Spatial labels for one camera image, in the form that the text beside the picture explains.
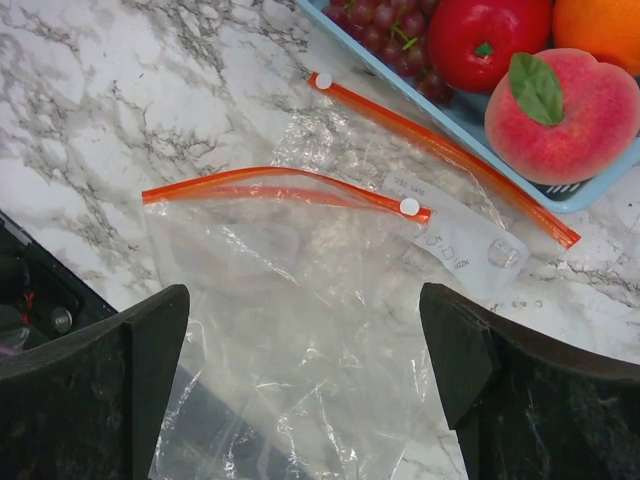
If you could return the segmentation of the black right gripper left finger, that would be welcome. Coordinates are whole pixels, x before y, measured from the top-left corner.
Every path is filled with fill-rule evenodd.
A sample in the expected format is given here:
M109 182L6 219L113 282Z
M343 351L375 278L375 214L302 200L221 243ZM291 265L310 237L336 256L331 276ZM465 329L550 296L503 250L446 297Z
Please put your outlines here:
M172 285L2 360L2 478L148 478L189 308Z

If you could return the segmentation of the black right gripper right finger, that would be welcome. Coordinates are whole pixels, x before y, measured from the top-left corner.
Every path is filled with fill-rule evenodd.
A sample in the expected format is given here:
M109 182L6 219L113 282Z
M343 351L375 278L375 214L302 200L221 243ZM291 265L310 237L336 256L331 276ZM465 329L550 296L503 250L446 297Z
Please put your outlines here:
M423 285L437 389L470 479L636 479L639 367Z

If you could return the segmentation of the clear zip bag orange zipper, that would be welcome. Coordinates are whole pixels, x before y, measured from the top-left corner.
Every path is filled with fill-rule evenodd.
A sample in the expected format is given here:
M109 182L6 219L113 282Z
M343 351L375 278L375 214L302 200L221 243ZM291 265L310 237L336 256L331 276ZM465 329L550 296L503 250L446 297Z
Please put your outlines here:
M145 191L189 322L155 479L389 479L426 393L419 276L431 217L317 173L254 167Z

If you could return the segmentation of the pink peach with leaf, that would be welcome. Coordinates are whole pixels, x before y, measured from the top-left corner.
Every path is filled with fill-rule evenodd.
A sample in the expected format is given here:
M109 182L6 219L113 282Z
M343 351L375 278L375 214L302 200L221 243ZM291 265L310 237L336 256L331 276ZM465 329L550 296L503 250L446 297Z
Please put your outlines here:
M516 53L485 112L491 148L542 185L588 180L639 132L639 86L622 68L585 51Z

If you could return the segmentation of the bright red apple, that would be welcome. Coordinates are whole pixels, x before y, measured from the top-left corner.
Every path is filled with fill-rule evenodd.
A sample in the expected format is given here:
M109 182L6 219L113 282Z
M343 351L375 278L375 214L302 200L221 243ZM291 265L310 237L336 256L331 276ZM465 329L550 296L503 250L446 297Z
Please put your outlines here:
M428 29L433 68L450 87L489 93L515 53L546 48L552 3L547 0L444 0Z

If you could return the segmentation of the orange fruit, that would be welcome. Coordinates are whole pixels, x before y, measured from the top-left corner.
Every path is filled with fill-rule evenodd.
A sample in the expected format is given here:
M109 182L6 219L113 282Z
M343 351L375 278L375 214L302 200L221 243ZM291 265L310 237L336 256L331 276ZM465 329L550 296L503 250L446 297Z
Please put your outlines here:
M576 48L639 76L638 0L561 0L553 6L554 46Z

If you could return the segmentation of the red grape bunch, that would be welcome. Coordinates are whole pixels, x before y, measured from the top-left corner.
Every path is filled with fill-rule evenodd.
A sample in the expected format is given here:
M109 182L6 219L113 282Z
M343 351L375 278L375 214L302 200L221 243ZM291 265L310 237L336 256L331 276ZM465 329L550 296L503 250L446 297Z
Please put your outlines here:
M453 90L434 70L428 53L428 26L436 1L330 0L322 13L367 51L437 105Z

